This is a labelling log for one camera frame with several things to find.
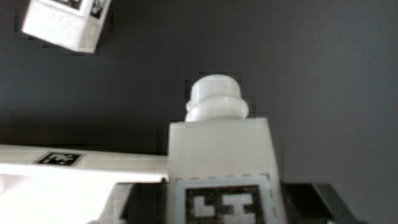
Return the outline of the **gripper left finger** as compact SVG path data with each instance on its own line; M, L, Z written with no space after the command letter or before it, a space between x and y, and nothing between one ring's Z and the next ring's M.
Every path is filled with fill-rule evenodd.
M165 224L165 193L163 183L133 185L120 215L126 224Z

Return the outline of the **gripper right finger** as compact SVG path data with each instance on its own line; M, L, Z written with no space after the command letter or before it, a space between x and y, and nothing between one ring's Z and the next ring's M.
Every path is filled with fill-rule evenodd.
M328 183L282 182L280 187L288 224L367 224Z

